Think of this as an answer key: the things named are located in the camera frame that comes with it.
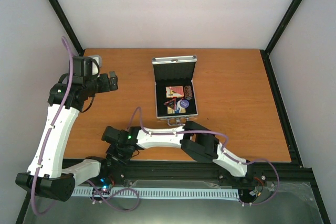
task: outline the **metal floor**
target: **metal floor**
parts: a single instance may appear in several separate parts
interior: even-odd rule
[[[261,206],[245,206],[226,200],[141,200],[132,212],[116,212],[105,204],[92,204],[89,197],[72,197],[58,202],[42,217],[36,217],[28,208],[24,223],[159,223],[159,224],[226,224],[226,223],[323,223],[309,185],[281,184],[280,192]],[[116,206],[130,208],[134,199],[113,199]],[[40,199],[39,207],[50,204]]]

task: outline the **case handle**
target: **case handle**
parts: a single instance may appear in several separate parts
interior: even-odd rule
[[[170,122],[171,119],[175,119],[175,123],[171,123]],[[184,126],[184,123],[181,122],[180,118],[169,118],[169,119],[167,119],[167,124],[169,126]]]

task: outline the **black metal frame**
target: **black metal frame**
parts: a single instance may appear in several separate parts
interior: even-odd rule
[[[57,0],[49,0],[50,4],[54,8],[55,13],[60,19],[64,29],[68,33],[73,45],[78,53],[82,56],[84,53],[73,29],[71,28],[67,17],[65,16],[61,6]],[[287,116],[287,112],[284,106],[284,102],[281,97],[281,93],[277,84],[276,77],[270,62],[269,56],[274,49],[276,43],[280,39],[282,33],[289,24],[292,16],[297,10],[302,0],[293,0],[287,9],[283,19],[281,20],[278,28],[272,36],[267,48],[260,50],[262,60],[264,62],[265,71],[268,77],[270,88],[272,90],[275,105],[279,114],[280,123],[283,133],[287,142],[288,150],[291,157],[291,163],[274,163],[277,169],[281,181],[284,182],[309,182],[315,199],[317,201],[319,211],[321,213],[324,223],[330,223],[328,214],[324,207],[319,188],[317,186],[313,171],[311,168],[303,168],[303,164],[300,158],[299,150],[296,145],[296,141],[290,126],[290,122]],[[81,160],[79,159],[65,159],[64,167],[74,165]],[[276,180],[274,171],[268,164],[258,163],[254,166],[255,172],[263,173],[267,177],[268,181]],[[119,169],[117,174],[122,174],[116,179],[117,183],[123,184],[125,180],[137,180],[137,179],[155,179],[155,180],[203,180],[203,181],[218,181],[219,184],[222,181],[219,178],[222,170],[215,164],[199,164],[191,162],[153,162],[153,161],[131,161],[127,166]],[[23,223],[23,216],[29,205],[29,194],[27,194],[20,211],[17,223]]]

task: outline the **purple disc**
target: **purple disc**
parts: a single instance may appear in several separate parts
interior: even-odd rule
[[[188,108],[189,107],[189,102],[187,100],[182,100],[180,102],[180,106],[183,108]]]

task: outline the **white wall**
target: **white wall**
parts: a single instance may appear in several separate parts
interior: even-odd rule
[[[271,62],[304,165],[336,223],[336,1],[303,0]]]
[[[15,223],[25,191],[15,185],[36,152],[50,88],[67,71],[65,34],[47,0],[0,0],[0,216]]]
[[[84,48],[265,48],[291,0],[59,0]]]

